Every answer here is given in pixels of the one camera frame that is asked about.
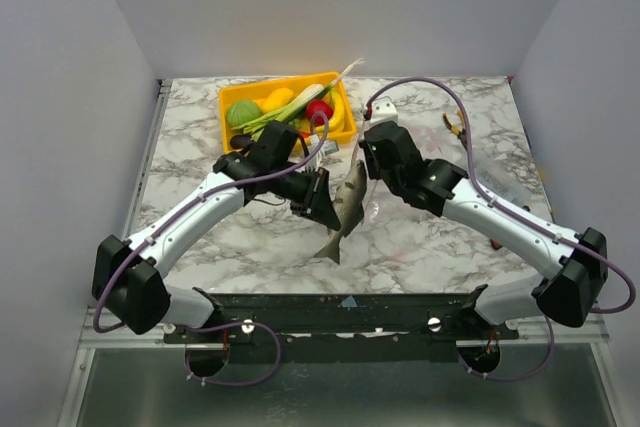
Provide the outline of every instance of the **marble countertop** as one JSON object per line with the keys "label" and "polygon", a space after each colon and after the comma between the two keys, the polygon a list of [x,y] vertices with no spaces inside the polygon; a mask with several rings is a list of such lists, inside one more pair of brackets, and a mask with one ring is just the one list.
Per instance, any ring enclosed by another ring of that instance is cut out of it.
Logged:
{"label": "marble countertop", "polygon": [[[218,90],[263,79],[174,80],[136,228],[169,211],[222,155]],[[345,80],[358,120],[366,100],[391,80]],[[474,146],[497,160],[531,192],[527,205],[536,215],[550,219],[507,80],[444,81],[467,106]],[[462,146],[442,123],[443,111],[457,120],[455,104],[445,92],[427,84],[408,84],[388,95],[423,157],[458,161],[463,156]],[[342,146],[339,153],[325,160],[333,191],[349,168],[352,148],[353,143]],[[265,199],[276,201],[272,196]],[[252,202],[199,240],[176,264],[167,283],[225,293],[469,292],[479,284],[504,283],[534,272],[506,249],[495,252],[481,234],[408,207],[382,183],[364,223],[343,239],[341,265],[312,258],[326,241],[324,227],[293,216],[288,204],[272,207]]]}

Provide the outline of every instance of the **gray wall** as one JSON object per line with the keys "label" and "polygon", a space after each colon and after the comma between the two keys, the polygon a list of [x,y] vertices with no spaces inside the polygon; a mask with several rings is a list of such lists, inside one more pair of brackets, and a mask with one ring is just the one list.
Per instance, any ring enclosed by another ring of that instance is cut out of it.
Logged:
{"label": "gray wall", "polygon": [[117,0],[159,76],[513,74],[557,0]]}
{"label": "gray wall", "polygon": [[0,416],[54,425],[157,92],[115,0],[0,0]]}
{"label": "gray wall", "polygon": [[[640,0],[560,0],[514,92],[557,219],[606,233],[610,257],[640,282]],[[604,305],[624,300],[615,275]],[[613,353],[640,395],[640,305],[609,316]],[[640,419],[639,404],[635,403]]]}

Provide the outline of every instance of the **red tomato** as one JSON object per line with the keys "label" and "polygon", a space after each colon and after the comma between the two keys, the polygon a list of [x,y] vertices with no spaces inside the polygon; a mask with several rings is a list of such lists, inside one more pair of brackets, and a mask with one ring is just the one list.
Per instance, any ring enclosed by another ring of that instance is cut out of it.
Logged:
{"label": "red tomato", "polygon": [[[313,114],[316,112],[323,112],[324,115],[327,116],[327,119],[330,119],[333,115],[333,109],[331,106],[320,99],[314,99],[309,102],[309,105],[307,105],[307,110],[305,111],[307,119],[311,121],[311,117],[313,117]],[[322,118],[320,116],[316,117],[316,126],[318,125],[322,125]]]}

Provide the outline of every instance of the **yellow bin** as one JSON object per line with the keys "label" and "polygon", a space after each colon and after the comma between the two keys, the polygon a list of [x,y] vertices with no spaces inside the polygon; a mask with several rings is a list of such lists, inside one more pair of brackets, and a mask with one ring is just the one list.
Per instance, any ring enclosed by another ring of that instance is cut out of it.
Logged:
{"label": "yellow bin", "polygon": [[[231,104],[238,100],[253,100],[260,105],[267,96],[280,87],[287,87],[293,90],[293,97],[295,98],[300,92],[306,89],[311,84],[322,84],[324,86],[329,85],[332,80],[338,77],[338,72],[323,72],[321,74],[303,75],[301,77],[289,77],[286,79],[269,80],[266,82],[257,82],[254,84],[242,84],[234,85],[231,87],[225,87],[218,92],[218,100],[220,102],[220,126],[222,128],[222,146],[225,153],[231,152],[232,149],[229,142],[234,135],[242,134],[239,130],[233,130],[227,123],[227,109],[231,107]],[[345,107],[345,119],[344,128],[342,131],[329,132],[329,140],[335,140],[340,144],[349,143],[351,138],[358,131],[356,122],[353,119],[353,112],[351,112],[351,106],[349,105],[349,99],[347,93],[344,90],[342,82],[338,82],[338,85],[334,89],[342,97]]]}

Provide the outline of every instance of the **toy fish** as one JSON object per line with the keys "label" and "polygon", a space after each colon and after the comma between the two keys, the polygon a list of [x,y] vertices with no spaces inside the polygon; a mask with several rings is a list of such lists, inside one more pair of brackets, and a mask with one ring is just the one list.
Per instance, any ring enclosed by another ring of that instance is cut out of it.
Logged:
{"label": "toy fish", "polygon": [[327,245],[314,257],[328,257],[336,264],[340,264],[340,240],[347,237],[355,226],[364,219],[362,201],[366,193],[367,171],[364,162],[358,160],[349,170],[344,182],[338,187],[333,201],[336,215],[340,219],[340,230],[331,233]]}

